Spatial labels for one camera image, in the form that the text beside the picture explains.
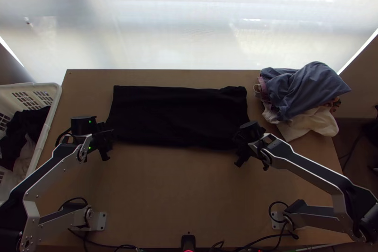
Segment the table surface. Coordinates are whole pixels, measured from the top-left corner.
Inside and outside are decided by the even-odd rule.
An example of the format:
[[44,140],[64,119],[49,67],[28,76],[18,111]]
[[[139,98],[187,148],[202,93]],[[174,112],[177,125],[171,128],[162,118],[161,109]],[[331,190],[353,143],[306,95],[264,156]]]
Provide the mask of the table surface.
[[[96,115],[105,121],[114,85],[222,88],[244,86],[248,115],[268,132],[281,136],[267,123],[263,107],[254,97],[255,70],[67,70],[62,95],[38,166],[52,154],[57,136],[70,117]],[[314,132],[290,143],[294,150],[341,172],[332,139]],[[102,162],[97,152],[88,163],[67,172],[39,199],[41,215],[52,213],[73,197],[85,197],[94,210],[108,213],[106,229],[89,239],[103,244],[138,247],[179,247],[190,232],[198,247],[225,240],[239,247],[266,235],[271,227],[268,206],[304,199],[310,205],[331,206],[331,197],[286,170],[263,171],[260,161],[249,159],[237,168],[232,152],[198,148],[163,148],[115,143],[111,159]],[[317,228],[298,231],[299,240],[284,237],[281,245],[350,242],[347,235]],[[259,245],[272,245],[271,238]],[[75,246],[81,241],[63,232],[45,244]]]

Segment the laundry basket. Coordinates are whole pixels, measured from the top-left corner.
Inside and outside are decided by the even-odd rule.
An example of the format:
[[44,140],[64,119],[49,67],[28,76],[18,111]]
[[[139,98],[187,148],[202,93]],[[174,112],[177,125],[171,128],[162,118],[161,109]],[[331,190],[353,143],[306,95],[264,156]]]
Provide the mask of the laundry basket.
[[[61,93],[61,86],[55,83],[22,83],[0,86],[0,139],[6,135],[7,123],[16,111],[38,110],[50,106],[26,176],[29,176],[38,164]],[[8,199],[10,191],[16,185],[17,181],[13,172],[0,166],[0,204]]]

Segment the window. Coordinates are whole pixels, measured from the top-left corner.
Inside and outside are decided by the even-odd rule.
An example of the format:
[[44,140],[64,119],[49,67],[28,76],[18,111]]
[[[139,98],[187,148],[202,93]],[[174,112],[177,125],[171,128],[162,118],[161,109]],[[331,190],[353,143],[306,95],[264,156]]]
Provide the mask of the window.
[[66,69],[336,71],[378,27],[378,0],[0,0],[0,36],[38,82]]

